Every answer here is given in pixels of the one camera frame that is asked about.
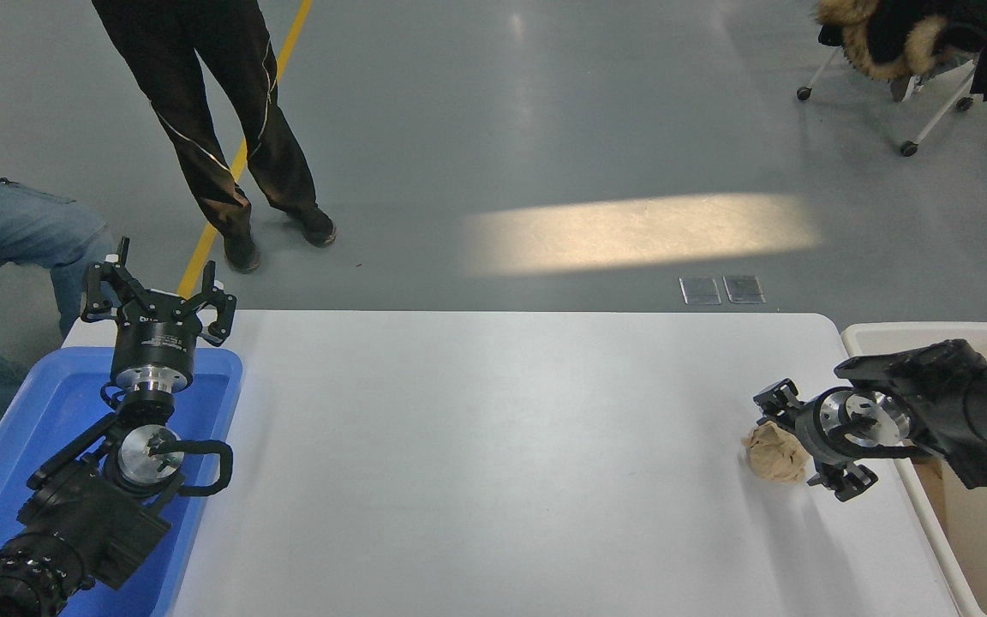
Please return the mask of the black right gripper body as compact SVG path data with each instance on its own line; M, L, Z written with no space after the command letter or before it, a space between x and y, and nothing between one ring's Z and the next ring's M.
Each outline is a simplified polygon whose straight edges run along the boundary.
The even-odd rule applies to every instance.
M795 392L781 394L785 403L780 414L782 425L799 439L803 448L821 465L834 464L834 452L829 448L825 431L820 426L820 410L829 394L830 392L822 392L807 402L799 401Z

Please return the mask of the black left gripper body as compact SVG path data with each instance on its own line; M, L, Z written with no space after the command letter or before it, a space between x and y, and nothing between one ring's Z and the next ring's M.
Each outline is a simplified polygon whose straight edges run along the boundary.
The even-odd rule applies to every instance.
M144 366L193 371L200 321L193 314L175 316L181 304L178 296L124 301L117 310L112 371L125 372Z

